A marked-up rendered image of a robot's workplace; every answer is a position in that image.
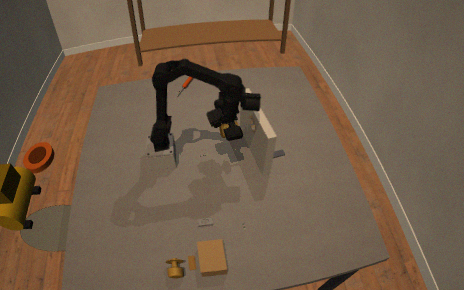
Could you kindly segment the brass door knob with spindle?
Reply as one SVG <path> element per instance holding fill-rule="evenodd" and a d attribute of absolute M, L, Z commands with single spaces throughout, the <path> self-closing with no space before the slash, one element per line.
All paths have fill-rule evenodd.
<path fill-rule="evenodd" d="M 235 122 L 236 125 L 238 125 L 237 121 L 234 121 L 234 122 Z M 252 124 L 243 125 L 243 126 L 240 126 L 240 127 L 243 128 L 243 127 L 248 127 L 248 126 L 252 126 L 252 125 L 255 125 L 255 124 L 252 123 Z M 239 126 L 239 125 L 238 125 L 238 126 Z M 220 129 L 220 134 L 221 134 L 222 138 L 226 138 L 223 129 L 226 129 L 226 128 L 228 128 L 228 127 L 229 127 L 229 124 L 225 124 L 225 123 L 222 124 L 222 125 L 219 127 L 219 129 Z"/>

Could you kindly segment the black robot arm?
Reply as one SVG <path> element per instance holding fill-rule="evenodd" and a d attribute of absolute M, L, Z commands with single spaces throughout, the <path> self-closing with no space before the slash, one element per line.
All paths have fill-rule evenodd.
<path fill-rule="evenodd" d="M 176 70 L 174 70 L 175 68 Z M 156 90 L 157 120 L 156 124 L 153 125 L 151 132 L 152 137 L 150 137 L 150 141 L 154 144 L 155 152 L 169 149 L 170 142 L 168 134 L 170 134 L 172 122 L 170 123 L 169 127 L 171 116 L 167 115 L 167 106 L 165 109 L 165 93 L 167 102 L 168 83 L 183 75 L 190 76 L 217 87 L 221 91 L 219 92 L 219 100 L 224 100 L 223 108 L 228 112 L 236 111 L 239 105 L 242 107 L 242 110 L 260 110 L 261 95 L 246 93 L 245 87 L 242 84 L 242 80 L 237 75 L 230 73 L 222 74 L 196 63 L 190 62 L 188 59 L 182 59 L 179 61 L 172 60 L 165 63 L 159 63 L 156 66 L 152 76 L 153 87 Z M 241 103 L 241 105 L 238 101 L 244 103 Z M 220 127 L 222 125 L 221 123 L 227 123 L 227 119 L 222 112 L 221 105 L 220 108 L 207 112 L 207 117 L 211 127 L 214 128 Z"/>

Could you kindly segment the orange-handled screwdriver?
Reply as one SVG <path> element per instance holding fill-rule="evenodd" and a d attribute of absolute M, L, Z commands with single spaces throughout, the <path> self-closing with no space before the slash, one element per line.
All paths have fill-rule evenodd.
<path fill-rule="evenodd" d="M 185 81 L 185 83 L 182 85 L 182 87 L 186 88 L 189 85 L 189 83 L 192 81 L 192 79 L 193 78 L 189 76 L 189 78 Z M 181 90 L 183 90 L 183 88 Z"/>

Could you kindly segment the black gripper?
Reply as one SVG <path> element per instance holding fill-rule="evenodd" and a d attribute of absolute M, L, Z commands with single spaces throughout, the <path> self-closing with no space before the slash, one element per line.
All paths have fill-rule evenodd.
<path fill-rule="evenodd" d="M 220 105 L 222 107 L 222 112 L 224 116 L 226 116 L 226 119 L 227 119 L 227 123 L 225 124 L 229 124 L 229 127 L 227 129 L 223 129 L 226 139 L 228 141 L 241 139 L 243 137 L 243 132 L 241 130 L 241 127 L 236 125 L 234 122 L 238 120 L 237 114 L 239 113 L 239 109 L 237 109 L 234 112 L 228 112 L 223 108 L 223 101 L 218 100 L 218 99 L 214 101 L 215 108 L 219 108 Z"/>

